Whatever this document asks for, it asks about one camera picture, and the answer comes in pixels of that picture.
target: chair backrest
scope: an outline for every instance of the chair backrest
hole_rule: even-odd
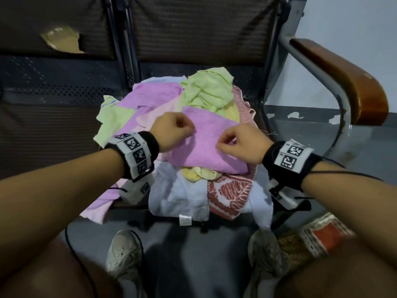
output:
[[[0,52],[70,58],[49,47],[41,33],[69,26],[80,33],[75,58],[114,59],[103,0],[0,0]]]
[[[130,0],[142,79],[225,66],[258,91],[282,0]]]

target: mesh backrest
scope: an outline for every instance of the mesh backrest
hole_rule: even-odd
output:
[[[140,61],[263,64],[280,0],[131,0]]]
[[[0,0],[0,52],[64,57],[40,34],[69,26],[80,33],[80,49],[87,55],[113,59],[103,0]]]

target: clothing label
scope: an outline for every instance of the clothing label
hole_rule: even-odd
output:
[[[291,139],[285,142],[283,147],[280,149],[274,163],[275,165],[300,174],[303,165],[313,151],[314,149],[305,147],[299,142]]]
[[[192,217],[189,215],[179,215],[179,225],[180,226],[191,226],[192,225]]]

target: shoe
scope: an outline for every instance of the shoe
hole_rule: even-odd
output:
[[[131,230],[121,230],[114,236],[106,259],[106,271],[116,279],[140,281],[142,262],[141,239]]]
[[[270,230],[257,230],[249,239],[247,250],[252,274],[243,297],[256,298],[261,280],[281,278],[288,272],[289,264]]]

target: leg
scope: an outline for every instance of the leg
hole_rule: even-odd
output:
[[[95,263],[80,257],[103,298],[122,297],[116,279]],[[0,283],[0,297],[94,297],[92,286],[60,238],[28,265]]]
[[[275,296],[396,297],[397,271],[358,239],[349,239],[328,257],[281,280]]]

